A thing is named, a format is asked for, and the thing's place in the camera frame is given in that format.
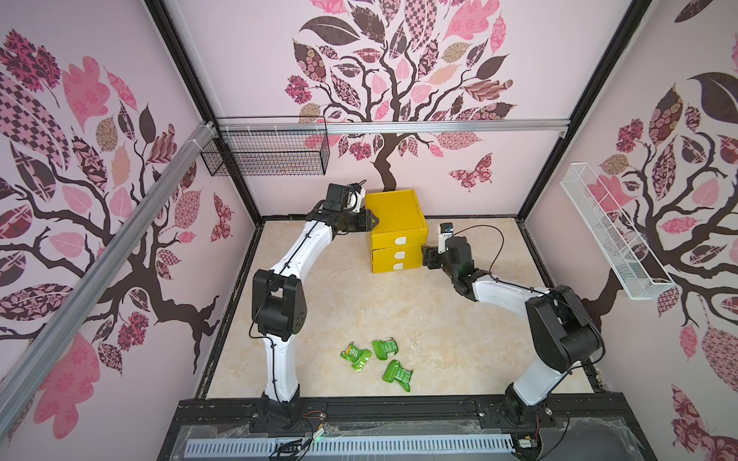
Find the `yellow top drawer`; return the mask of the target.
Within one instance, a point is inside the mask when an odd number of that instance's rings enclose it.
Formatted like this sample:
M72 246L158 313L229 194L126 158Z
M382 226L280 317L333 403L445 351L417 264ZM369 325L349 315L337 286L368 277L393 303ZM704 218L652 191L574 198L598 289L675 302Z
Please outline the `yellow top drawer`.
M428 238L428 228L407 230L383 230L379 228L371 232L371 248L373 250L384 250L406 246L425 245Z

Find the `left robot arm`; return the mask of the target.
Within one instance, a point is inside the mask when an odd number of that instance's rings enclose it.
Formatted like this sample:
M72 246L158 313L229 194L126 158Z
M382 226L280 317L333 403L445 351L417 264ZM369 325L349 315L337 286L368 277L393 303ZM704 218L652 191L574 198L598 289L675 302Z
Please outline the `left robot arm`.
M270 269L254 274L249 337L265 347L263 397L271 405L291 407L299 398L296 336L307 320L304 281L309 271L337 236L370 232L379 222L365 207L365 197L363 182L330 184L286 254Z

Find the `green cookie packet front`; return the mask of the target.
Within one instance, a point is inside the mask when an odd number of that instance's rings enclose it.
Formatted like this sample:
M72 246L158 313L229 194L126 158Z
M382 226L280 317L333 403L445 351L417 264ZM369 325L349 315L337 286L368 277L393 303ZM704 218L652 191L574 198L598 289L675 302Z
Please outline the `green cookie packet front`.
M392 359L382 375L382 380L386 383L397 383L405 392L409 393L411 391L412 375L413 371L406 369L399 360Z

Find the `yellow bottom drawer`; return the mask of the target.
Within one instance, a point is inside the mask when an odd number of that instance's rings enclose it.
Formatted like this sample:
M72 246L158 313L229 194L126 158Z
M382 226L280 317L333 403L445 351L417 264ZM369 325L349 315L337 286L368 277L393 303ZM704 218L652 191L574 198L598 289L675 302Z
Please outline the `yellow bottom drawer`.
M422 266L422 259L373 259L372 271L375 274L392 273L417 269Z

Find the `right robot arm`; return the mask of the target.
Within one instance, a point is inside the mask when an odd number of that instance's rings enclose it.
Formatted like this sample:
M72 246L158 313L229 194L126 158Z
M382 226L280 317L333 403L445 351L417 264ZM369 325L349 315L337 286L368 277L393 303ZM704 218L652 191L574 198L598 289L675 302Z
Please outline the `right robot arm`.
M607 350L600 328L573 288L536 288L500 278L476 265L464 236L440 234L436 246L422 248L422 264L443 271L462 297L501 307L528 321L534 358L507 386L502 409L515 426L532 418L559 384L593 353Z

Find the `yellow drawer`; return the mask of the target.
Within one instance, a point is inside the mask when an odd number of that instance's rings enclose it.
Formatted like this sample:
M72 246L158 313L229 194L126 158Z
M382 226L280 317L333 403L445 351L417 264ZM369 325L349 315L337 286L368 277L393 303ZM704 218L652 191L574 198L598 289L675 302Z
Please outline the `yellow drawer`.
M428 228L407 230L383 230L379 228L371 232L371 248L373 250L384 250L406 246L425 245L428 238Z
M373 259L372 271L375 274L392 273L417 269L422 266L422 259Z
M421 264L422 246L405 245L374 250L372 252L372 262L376 264L390 265L400 262L410 265Z

